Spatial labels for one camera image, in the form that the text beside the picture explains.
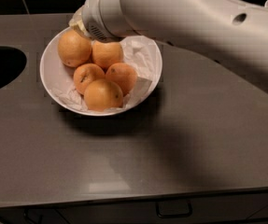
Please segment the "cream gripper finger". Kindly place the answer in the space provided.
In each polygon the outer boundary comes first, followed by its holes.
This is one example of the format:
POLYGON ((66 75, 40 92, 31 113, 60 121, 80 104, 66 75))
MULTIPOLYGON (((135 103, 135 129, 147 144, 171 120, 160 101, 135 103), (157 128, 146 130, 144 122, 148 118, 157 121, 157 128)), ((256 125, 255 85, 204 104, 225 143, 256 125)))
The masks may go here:
POLYGON ((86 7, 80 7, 72 16, 68 25, 71 29, 76 31, 83 37, 91 38, 92 35, 89 32, 89 22, 91 21, 91 15, 86 7))

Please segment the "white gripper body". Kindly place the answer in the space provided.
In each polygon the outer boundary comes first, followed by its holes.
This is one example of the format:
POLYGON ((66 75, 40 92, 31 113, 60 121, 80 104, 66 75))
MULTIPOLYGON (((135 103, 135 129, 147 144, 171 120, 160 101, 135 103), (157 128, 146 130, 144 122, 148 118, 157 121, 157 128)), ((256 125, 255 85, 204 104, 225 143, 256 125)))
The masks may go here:
POLYGON ((89 35, 101 42, 121 40, 124 19, 120 0, 86 0, 81 18, 89 35))

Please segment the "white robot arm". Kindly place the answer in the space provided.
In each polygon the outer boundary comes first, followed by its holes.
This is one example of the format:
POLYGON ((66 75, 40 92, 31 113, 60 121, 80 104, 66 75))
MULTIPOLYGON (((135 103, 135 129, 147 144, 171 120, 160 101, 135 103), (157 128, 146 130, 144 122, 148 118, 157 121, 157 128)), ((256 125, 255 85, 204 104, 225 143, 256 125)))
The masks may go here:
POLYGON ((268 7, 241 0, 86 0, 69 26, 101 42, 143 35, 201 54, 268 93, 268 7))

